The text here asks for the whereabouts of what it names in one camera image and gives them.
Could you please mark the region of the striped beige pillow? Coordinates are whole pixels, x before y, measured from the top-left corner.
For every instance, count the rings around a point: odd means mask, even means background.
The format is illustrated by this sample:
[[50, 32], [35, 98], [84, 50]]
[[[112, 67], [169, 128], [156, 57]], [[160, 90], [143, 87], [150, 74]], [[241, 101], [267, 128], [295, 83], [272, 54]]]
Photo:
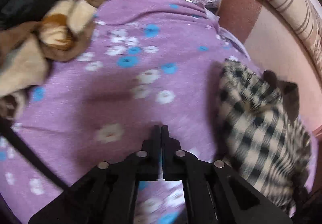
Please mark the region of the striped beige pillow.
[[321, 17], [310, 0], [267, 0], [305, 46], [321, 75]]

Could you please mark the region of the purple floral bed sheet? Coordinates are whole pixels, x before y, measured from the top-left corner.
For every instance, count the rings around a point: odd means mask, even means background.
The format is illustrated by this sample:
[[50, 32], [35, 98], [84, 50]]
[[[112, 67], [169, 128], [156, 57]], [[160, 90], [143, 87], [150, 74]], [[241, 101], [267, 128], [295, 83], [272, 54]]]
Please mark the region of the purple floral bed sheet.
[[138, 149], [155, 124], [210, 161], [221, 64], [255, 63], [183, 0], [109, 0], [97, 22], [89, 48], [32, 89], [14, 131], [69, 184]]

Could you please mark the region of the black beige checkered coat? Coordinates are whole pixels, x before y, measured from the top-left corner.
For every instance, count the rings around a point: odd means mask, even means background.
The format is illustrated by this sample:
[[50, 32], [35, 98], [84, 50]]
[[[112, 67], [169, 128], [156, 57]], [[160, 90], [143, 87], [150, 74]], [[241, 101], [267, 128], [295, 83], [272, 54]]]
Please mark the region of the black beige checkered coat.
[[225, 161], [285, 213], [304, 188], [311, 136], [299, 119], [291, 122], [280, 89], [241, 62], [223, 63], [218, 94], [217, 134]]

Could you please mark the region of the pink upholstered headboard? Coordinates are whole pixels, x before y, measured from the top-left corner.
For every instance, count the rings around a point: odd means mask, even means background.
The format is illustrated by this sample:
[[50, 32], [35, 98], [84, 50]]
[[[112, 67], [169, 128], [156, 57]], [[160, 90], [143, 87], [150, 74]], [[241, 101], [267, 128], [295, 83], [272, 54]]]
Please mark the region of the pink upholstered headboard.
[[300, 116], [321, 139], [321, 81], [301, 41], [266, 0], [222, 0], [219, 24], [243, 43], [261, 70], [298, 85]]

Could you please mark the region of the beige brown clothes pile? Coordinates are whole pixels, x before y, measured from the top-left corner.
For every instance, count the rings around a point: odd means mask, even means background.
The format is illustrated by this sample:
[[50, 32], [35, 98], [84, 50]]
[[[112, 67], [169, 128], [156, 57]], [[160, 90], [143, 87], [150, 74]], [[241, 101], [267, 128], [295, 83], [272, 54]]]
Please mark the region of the beige brown clothes pile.
[[41, 85], [50, 61], [68, 62], [88, 47], [94, 15], [106, 0], [56, 0], [39, 21], [1, 31], [1, 117], [16, 120], [26, 89]]

